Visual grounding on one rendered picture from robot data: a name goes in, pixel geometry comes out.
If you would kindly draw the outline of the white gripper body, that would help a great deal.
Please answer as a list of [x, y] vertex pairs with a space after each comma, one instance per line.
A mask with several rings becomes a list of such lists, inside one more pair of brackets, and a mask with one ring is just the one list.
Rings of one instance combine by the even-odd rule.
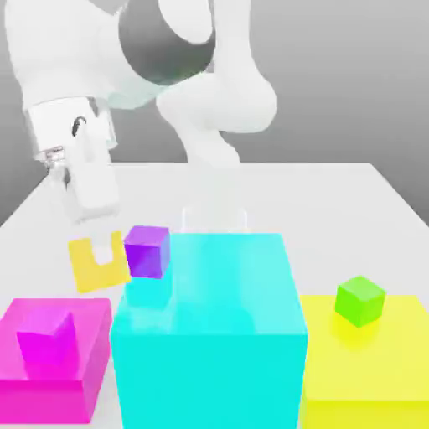
[[67, 204], [76, 223], [115, 215], [120, 208], [109, 152], [106, 147], [100, 147], [93, 155], [89, 161], [78, 147], [66, 149], [66, 167], [70, 174]]

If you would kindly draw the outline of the small yellow cube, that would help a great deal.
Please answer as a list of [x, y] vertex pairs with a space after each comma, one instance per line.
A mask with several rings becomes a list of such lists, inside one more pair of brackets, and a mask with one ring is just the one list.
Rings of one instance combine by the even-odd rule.
[[68, 243], [70, 261], [79, 292], [113, 287], [131, 280], [127, 254], [120, 231], [111, 233], [112, 261], [98, 264], [92, 252], [90, 238]]

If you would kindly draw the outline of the small purple cube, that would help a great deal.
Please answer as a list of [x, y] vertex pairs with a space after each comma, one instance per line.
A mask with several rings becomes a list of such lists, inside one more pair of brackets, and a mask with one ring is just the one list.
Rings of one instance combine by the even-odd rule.
[[169, 228], [134, 225], [124, 240], [132, 277], [161, 279], [170, 262]]

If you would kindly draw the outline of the small magenta cube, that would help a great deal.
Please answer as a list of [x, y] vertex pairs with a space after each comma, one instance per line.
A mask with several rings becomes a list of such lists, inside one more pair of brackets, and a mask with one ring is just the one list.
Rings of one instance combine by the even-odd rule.
[[24, 368], [35, 380], [65, 380], [80, 368], [75, 319], [68, 308], [41, 305], [17, 328]]

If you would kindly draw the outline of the small green cube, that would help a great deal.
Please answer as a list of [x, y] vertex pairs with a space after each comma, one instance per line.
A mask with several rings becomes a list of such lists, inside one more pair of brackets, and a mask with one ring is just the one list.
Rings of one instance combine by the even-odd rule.
[[367, 277], [357, 276], [338, 286], [334, 309], [356, 328], [362, 328], [381, 316], [385, 297], [385, 289]]

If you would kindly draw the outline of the large magenta box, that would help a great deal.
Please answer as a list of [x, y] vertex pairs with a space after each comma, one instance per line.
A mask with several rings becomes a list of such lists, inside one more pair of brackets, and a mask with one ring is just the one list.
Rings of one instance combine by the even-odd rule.
[[[74, 316], [79, 372], [65, 380], [35, 380], [24, 368], [17, 328], [41, 305]], [[107, 298], [15, 298], [0, 318], [0, 424], [88, 424], [111, 354]]]

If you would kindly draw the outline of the large cyan box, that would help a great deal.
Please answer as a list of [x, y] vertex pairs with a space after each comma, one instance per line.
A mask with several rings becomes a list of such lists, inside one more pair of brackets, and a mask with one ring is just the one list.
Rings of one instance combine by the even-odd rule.
[[172, 235], [111, 347], [123, 429], [296, 429], [308, 329], [282, 237]]

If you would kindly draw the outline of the large yellow box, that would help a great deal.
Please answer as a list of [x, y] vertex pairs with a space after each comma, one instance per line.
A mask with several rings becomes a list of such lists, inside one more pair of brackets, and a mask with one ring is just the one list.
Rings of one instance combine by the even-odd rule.
[[429, 429], [429, 313], [415, 296], [388, 296], [356, 328], [333, 296], [303, 295], [308, 354], [301, 429]]

